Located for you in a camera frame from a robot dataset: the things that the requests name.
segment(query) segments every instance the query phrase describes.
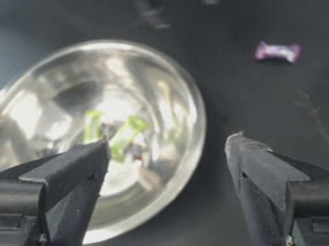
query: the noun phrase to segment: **purple object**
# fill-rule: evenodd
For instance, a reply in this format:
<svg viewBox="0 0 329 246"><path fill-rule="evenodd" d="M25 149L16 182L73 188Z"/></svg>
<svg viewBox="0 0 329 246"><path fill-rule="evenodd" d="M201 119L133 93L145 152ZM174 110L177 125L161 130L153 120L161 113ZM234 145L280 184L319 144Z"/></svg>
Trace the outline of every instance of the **purple object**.
<svg viewBox="0 0 329 246"><path fill-rule="evenodd" d="M291 46L269 45L267 42L260 42L255 54L259 61L281 59L292 63L297 62L301 58L301 45L293 44Z"/></svg>

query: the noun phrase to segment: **black table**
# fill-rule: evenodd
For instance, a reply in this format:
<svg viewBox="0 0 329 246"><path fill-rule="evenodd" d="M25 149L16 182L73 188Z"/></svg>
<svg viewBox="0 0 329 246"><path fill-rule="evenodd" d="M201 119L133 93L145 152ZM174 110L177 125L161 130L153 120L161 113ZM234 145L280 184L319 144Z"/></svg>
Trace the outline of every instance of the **black table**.
<svg viewBox="0 0 329 246"><path fill-rule="evenodd" d="M67 0L66 8L57 1L16 0L3 13L0 85L62 47L98 38L128 39L178 60L208 107L205 154L184 193L142 227L102 245L251 245L225 139L245 131L279 152L329 166L329 2L222 0L204 6L200 0L168 0L170 27L157 29L128 1L109 1L109 8L94 1L95 12L90 0ZM255 62L261 39L299 42L300 63Z"/></svg>

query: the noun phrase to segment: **green object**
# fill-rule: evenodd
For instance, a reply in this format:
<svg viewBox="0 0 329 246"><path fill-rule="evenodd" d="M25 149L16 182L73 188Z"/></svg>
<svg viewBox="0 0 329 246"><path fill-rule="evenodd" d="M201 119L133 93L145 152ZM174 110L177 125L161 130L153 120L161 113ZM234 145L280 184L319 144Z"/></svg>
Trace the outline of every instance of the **green object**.
<svg viewBox="0 0 329 246"><path fill-rule="evenodd" d="M102 138L102 116L102 111L86 112L83 144L97 142Z"/></svg>
<svg viewBox="0 0 329 246"><path fill-rule="evenodd" d="M149 127L149 123L138 116L130 116L129 120L119 128L111 143L113 159L125 161L125 151L130 146L136 136Z"/></svg>

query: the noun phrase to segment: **bowl rim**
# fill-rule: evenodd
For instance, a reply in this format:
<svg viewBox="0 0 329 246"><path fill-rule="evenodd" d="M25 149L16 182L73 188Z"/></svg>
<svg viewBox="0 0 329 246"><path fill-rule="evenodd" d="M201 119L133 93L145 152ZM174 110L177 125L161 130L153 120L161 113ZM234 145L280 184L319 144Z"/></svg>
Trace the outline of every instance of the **bowl rim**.
<svg viewBox="0 0 329 246"><path fill-rule="evenodd" d="M194 79L192 78L188 71L182 68L177 61L174 61L168 55L165 55L158 50L153 49L148 45L141 43L119 40L119 39L99 39L87 42L74 44L59 51L54 52L47 58L39 61L27 72L18 78L18 80L8 86L4 87L2 95L3 100L0 99L0 111L6 108L8 102L11 102L12 95L16 93L19 85L22 82L31 76L45 65L50 62L54 62L57 59L77 53L79 51L87 51L91 49L109 48L109 47L121 47L122 49L134 49L142 54L152 56L157 61L166 64L166 67L182 77L182 82L186 85L188 90L190 91L189 96L189 108L194 110L194 133L190 137L189 145L186 147L186 153L181 159L181 165L172 177L166 187L161 191L158 197L150 202L150 204L141 209L137 214L128 217L121 222L113 225L105 225L105 228L93 229L86 232L86 237L83 244L102 242L115 236L128 233L138 226L145 224L152 217L161 212L172 202L178 198L184 188L190 181L193 173L197 169L200 159L204 152L205 141L206 141L206 108L205 102L202 99L202 94L200 88L196 84Z"/></svg>

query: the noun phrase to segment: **metal bowl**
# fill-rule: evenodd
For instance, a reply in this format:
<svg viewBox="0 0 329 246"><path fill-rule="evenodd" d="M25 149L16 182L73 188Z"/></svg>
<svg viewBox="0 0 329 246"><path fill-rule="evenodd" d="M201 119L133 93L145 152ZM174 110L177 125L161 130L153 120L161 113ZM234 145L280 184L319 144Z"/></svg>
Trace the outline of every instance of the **metal bowl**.
<svg viewBox="0 0 329 246"><path fill-rule="evenodd" d="M202 153L206 115L190 76L164 54L130 42L79 44L3 93L0 170L82 144L87 111L102 112L110 144L130 116L149 125L122 147L123 163L111 160L83 242L93 243L140 226L181 193Z"/></svg>

